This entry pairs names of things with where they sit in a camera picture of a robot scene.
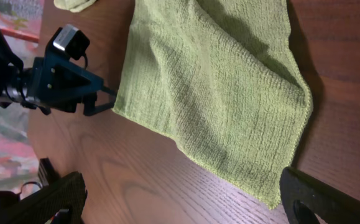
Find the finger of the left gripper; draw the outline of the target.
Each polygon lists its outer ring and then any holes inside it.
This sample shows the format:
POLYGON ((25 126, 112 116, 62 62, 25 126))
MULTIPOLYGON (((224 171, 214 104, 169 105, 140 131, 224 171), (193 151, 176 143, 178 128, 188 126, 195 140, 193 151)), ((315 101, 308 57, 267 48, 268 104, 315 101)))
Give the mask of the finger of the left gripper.
POLYGON ((106 87, 106 86, 102 86, 102 87, 101 87, 101 91, 103 91, 103 92, 105 92, 105 93, 107 93, 107 94, 109 94, 109 95, 112 95, 112 96, 116 96, 116 95, 117 95, 117 92, 116 92, 115 90, 112 90, 112 89, 110 89, 110 88, 108 88, 108 87, 106 87))
POLYGON ((83 114, 85 116, 93 116, 100 112, 110 110, 111 108, 114 107, 115 101, 110 101, 102 105, 96 105, 97 99, 98 99, 97 93, 92 93, 89 95, 85 95, 83 97, 83 104, 84 104, 83 114))

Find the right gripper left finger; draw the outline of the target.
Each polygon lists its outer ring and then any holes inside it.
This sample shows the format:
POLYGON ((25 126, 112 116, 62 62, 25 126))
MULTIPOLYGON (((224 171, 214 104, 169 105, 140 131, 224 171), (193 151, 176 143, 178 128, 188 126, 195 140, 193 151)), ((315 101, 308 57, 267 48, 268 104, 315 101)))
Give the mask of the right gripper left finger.
POLYGON ((0 191, 0 224, 81 224, 87 196, 79 172, 72 172, 23 199, 14 192, 0 191))

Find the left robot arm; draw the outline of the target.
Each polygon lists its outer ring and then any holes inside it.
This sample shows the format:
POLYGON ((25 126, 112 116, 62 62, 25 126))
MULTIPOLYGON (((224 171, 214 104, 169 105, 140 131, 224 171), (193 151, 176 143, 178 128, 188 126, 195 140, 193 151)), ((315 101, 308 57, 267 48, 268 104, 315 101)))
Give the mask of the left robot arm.
POLYGON ((13 103, 49 115, 52 109, 74 113, 83 104, 83 114, 93 116, 114 107, 117 93, 104 80, 70 60, 87 58, 89 38, 71 24, 59 27, 33 66, 11 50, 0 31, 0 107, 13 103))

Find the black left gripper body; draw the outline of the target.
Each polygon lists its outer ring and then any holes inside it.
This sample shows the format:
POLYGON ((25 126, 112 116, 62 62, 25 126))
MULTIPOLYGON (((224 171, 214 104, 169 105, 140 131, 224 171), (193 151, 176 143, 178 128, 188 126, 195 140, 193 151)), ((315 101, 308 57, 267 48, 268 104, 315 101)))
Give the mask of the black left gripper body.
POLYGON ((74 113, 85 95, 97 93, 102 86, 102 78, 50 46, 43 57, 35 58, 31 71, 21 78, 21 100, 23 105, 40 108, 44 114, 50 114, 52 108, 74 113))

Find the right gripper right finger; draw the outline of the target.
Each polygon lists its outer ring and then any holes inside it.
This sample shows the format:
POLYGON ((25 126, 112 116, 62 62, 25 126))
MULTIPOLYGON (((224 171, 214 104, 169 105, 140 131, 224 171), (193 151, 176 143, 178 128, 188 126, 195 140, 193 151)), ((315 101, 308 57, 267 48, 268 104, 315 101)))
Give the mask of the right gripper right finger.
POLYGON ((293 167, 282 171, 280 197, 291 224, 360 223, 359 200, 293 167))

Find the green microfiber cloth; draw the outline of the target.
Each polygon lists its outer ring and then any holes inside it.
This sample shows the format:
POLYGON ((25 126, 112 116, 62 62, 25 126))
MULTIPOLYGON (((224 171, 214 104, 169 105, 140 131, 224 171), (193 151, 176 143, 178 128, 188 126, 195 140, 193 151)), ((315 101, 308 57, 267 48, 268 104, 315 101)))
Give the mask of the green microfiber cloth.
POLYGON ((114 112, 273 209, 313 111, 286 0, 137 0, 114 112))

